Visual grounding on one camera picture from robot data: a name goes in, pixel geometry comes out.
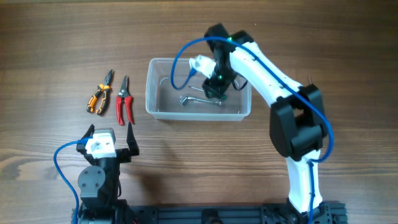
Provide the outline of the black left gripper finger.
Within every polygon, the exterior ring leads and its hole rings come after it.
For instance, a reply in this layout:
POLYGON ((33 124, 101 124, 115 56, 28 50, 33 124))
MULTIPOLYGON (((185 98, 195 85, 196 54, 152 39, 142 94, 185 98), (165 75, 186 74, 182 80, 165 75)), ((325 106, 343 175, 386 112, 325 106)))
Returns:
POLYGON ((134 132, 132 129, 132 123, 129 122, 127 126, 127 137, 126 137, 126 142, 128 145, 128 149, 130 152, 130 155, 132 156, 138 156, 139 155, 139 147, 137 145, 137 141, 134 137, 134 132))
POLYGON ((88 128, 87 132, 81 138, 81 140, 83 141, 83 140, 88 140, 89 138, 91 138, 94 131, 95 131, 95 126, 93 124, 91 124, 90 127, 88 128))

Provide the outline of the silver socket wrench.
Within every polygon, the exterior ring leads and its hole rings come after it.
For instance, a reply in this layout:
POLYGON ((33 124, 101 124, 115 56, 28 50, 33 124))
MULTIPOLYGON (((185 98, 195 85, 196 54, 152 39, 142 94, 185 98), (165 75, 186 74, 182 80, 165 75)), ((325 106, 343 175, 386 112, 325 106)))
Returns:
POLYGON ((201 99, 201 98, 195 98, 195 97, 188 96, 188 95, 185 95, 185 96, 181 97, 179 103, 180 103, 182 106, 184 106, 184 105, 186 105, 189 101, 196 101, 196 102, 200 102, 200 103, 209 103, 209 104, 218 105, 218 106, 221 106, 221 105, 222 105, 222 102, 220 102, 220 101, 204 100, 204 99, 201 99))

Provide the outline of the green handled screwdriver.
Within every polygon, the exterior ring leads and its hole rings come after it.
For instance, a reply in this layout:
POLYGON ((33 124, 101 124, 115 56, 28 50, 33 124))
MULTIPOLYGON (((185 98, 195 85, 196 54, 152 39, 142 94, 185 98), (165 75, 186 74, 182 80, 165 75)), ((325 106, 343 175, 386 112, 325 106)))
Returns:
POLYGON ((212 94, 209 91, 205 91, 205 90, 203 90, 201 88, 197 88, 197 87, 194 87, 194 86, 190 86, 189 85, 188 87, 191 88, 191 89, 194 89, 194 90, 198 90, 198 91, 204 92, 204 94, 205 94, 205 96, 207 98, 217 98, 217 99, 220 99, 220 100, 226 100, 228 98, 226 95, 222 95, 221 97, 217 97, 217 96, 215 96, 214 94, 212 94))

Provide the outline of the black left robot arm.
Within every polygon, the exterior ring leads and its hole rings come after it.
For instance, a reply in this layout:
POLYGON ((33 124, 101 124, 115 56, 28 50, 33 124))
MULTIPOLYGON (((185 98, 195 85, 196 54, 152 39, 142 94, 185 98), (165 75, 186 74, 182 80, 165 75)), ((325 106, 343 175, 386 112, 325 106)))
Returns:
POLYGON ((125 199, 120 199, 120 165, 139 155, 132 124, 127 126, 127 147, 116 149, 114 129, 89 127, 76 151, 90 163, 78 177, 81 204, 73 210, 72 223, 139 223, 125 199))

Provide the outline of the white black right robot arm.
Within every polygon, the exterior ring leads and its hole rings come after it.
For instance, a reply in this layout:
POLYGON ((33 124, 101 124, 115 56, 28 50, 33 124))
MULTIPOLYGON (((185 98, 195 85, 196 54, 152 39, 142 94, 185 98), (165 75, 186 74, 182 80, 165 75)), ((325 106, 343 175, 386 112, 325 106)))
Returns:
POLYGON ((215 64, 206 72, 202 87, 208 98, 225 98, 237 76, 245 78, 270 108, 270 139, 285 158, 289 173, 288 200, 301 215, 323 202, 318 186, 318 161, 325 124, 320 90, 303 86, 278 69, 244 30, 229 35, 222 24, 208 28, 204 37, 215 64))

